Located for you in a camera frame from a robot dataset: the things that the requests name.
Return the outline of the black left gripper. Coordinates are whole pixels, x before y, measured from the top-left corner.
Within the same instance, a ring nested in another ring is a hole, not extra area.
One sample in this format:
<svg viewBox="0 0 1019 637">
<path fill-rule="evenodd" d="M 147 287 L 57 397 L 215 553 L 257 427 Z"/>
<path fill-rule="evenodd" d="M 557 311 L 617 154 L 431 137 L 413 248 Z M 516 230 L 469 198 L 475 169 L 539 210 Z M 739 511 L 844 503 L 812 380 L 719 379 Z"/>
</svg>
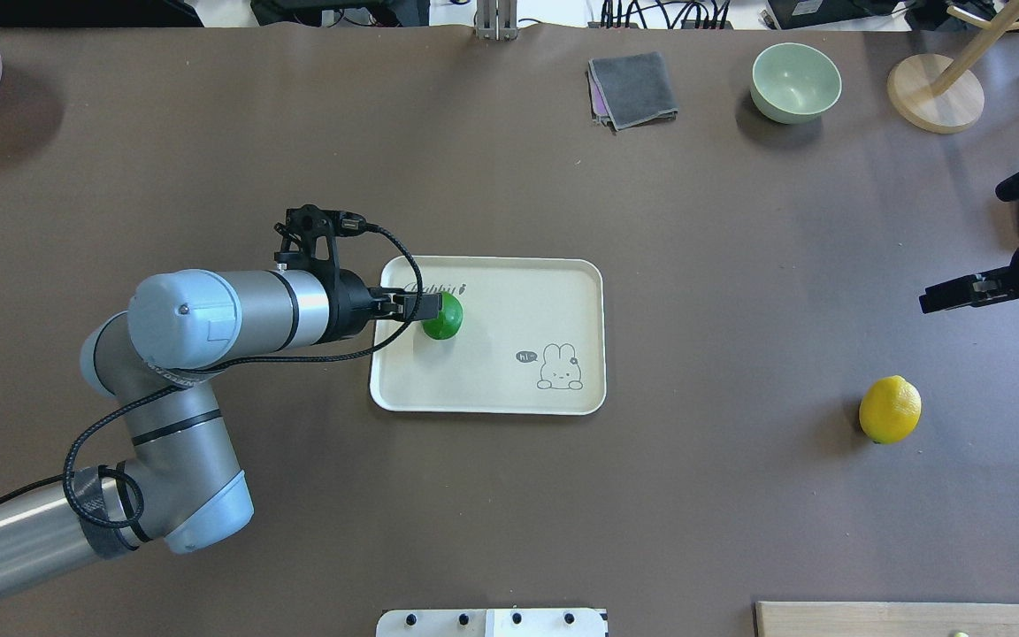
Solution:
<svg viewBox="0 0 1019 637">
<path fill-rule="evenodd" d="M 325 342 L 356 337 L 369 321 L 432 321 L 441 313 L 440 294 L 428 288 L 368 287 L 350 270 L 327 267 L 325 290 L 329 319 Z"/>
</svg>

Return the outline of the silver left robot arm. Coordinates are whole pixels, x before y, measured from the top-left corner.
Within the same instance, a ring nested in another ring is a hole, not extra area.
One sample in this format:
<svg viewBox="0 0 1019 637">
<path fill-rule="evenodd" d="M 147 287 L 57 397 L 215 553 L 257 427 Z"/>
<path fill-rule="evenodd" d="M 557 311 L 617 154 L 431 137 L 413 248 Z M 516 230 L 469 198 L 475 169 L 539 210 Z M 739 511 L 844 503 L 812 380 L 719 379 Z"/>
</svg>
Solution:
<svg viewBox="0 0 1019 637">
<path fill-rule="evenodd" d="M 81 432 L 52 479 L 0 497 L 0 598 L 157 539 L 185 554 L 237 533 L 254 507 L 214 376 L 441 307 L 420 282 L 368 288 L 347 271 L 147 278 L 81 348 L 82 375 L 117 410 Z"/>
</svg>

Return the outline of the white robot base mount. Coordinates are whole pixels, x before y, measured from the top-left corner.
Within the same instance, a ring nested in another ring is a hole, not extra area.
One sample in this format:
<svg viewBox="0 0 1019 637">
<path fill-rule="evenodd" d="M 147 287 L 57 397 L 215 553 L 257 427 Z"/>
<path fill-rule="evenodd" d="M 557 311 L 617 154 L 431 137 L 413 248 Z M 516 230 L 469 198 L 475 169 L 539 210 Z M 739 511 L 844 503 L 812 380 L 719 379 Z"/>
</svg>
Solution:
<svg viewBox="0 0 1019 637">
<path fill-rule="evenodd" d="M 376 636 L 608 636 L 606 611 L 587 606 L 386 611 Z"/>
</svg>

